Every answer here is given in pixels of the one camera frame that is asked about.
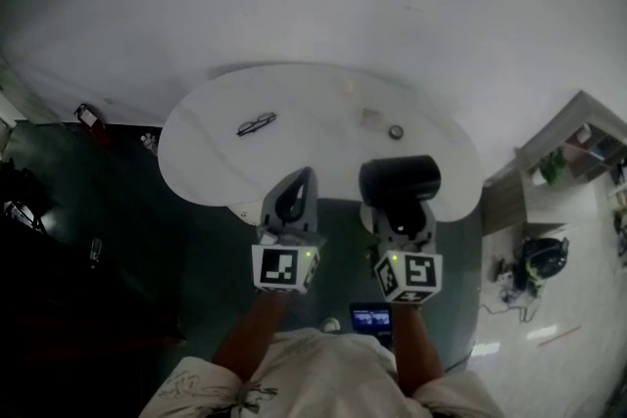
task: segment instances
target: green floor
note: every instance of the green floor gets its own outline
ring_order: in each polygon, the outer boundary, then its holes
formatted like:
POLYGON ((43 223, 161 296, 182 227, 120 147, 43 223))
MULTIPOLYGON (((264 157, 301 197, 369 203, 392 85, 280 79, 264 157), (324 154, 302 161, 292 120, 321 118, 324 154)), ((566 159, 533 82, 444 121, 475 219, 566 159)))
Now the green floor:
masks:
MULTIPOLYGON (((32 170, 53 207, 44 217, 51 237, 88 249, 93 237, 127 284, 155 308, 179 315, 185 348, 164 350, 153 368, 157 385, 185 354, 209 357, 254 296, 250 245, 255 229, 228 209, 179 199, 166 185, 157 159, 139 141, 142 129, 111 127, 105 149, 77 126, 20 123, 4 158, 32 170)), ((349 326, 350 302, 378 302, 378 286, 365 259, 373 242, 360 224, 359 204, 322 200, 319 232, 328 239, 305 297, 296 298, 285 328, 315 326, 326 316, 349 326)), ((443 291, 423 309, 445 366, 473 345, 479 302, 481 216, 476 209, 440 224, 443 291)))

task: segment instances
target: eyeglasses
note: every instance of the eyeglasses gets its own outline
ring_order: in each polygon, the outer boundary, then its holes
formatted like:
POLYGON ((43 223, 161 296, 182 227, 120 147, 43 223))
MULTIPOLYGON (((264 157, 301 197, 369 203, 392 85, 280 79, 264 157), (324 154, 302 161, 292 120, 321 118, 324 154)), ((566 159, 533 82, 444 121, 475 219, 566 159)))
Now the eyeglasses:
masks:
POLYGON ((262 127, 266 127, 271 122, 276 120, 277 115, 274 112, 268 112, 267 114, 261 114, 255 121, 244 122, 237 128, 237 135, 242 137, 245 134, 258 131, 262 127))

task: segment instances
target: white table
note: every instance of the white table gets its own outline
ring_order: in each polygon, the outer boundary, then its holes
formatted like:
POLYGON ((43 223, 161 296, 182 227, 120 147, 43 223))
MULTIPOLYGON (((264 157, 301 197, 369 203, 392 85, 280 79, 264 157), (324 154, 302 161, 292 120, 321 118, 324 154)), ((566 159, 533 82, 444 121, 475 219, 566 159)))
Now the white table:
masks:
POLYGON ((440 168, 442 187, 430 202, 438 221, 475 208, 483 182, 477 151, 422 91, 335 67, 273 65, 222 75, 187 95, 162 131, 159 167, 183 199, 228 206, 257 223, 264 196, 296 169, 315 170, 321 198, 360 201, 362 163, 415 155, 440 168), (364 109, 376 111, 374 121, 363 123, 364 109), (242 123, 268 112, 277 120, 237 136, 242 123), (393 124, 402 139, 388 135, 393 124))

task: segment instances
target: floor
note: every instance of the floor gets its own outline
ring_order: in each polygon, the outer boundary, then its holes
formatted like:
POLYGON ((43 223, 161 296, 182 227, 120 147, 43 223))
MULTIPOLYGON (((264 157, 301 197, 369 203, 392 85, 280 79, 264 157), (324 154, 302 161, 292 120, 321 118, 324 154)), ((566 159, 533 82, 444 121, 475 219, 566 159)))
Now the floor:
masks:
MULTIPOLYGON (((617 239, 604 193, 594 182, 598 217, 556 237, 570 241, 566 267, 547 283, 527 324, 518 312, 479 311, 478 349, 468 368, 486 383, 507 417, 600 416, 627 362, 627 274, 617 272, 617 239), (567 333, 544 345, 539 345, 567 333)), ((511 257, 519 235, 506 230, 483 240, 481 303, 503 310, 501 287, 488 279, 495 256, 511 257)))
MULTIPOLYGON (((246 311, 251 285, 250 245, 255 229, 228 209, 196 206, 166 185, 157 159, 139 141, 141 128, 110 128, 102 148, 76 125, 21 122, 3 158, 32 170, 46 187, 51 209, 43 218, 54 239, 88 250, 93 237, 138 296, 159 312, 178 315, 184 347, 159 352, 146 369, 149 395, 181 356, 210 357, 246 311)), ((310 292, 295 298, 284 328, 316 326, 335 316, 350 326, 350 302, 379 302, 366 249, 374 241, 359 220, 359 203, 321 200, 318 229, 327 238, 310 292)), ((444 256, 442 292, 423 309, 447 367, 472 350, 481 280, 481 216, 438 225, 444 256)))

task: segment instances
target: green plant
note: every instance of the green plant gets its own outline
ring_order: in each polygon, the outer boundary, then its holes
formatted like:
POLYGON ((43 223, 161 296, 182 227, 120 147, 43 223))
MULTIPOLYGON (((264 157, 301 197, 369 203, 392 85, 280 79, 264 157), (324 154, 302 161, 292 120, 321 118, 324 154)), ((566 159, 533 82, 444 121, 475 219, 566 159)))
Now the green plant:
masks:
POLYGON ((549 185, 555 185, 565 167, 566 159, 564 158, 564 149, 562 147, 553 150, 540 161, 540 172, 549 185))

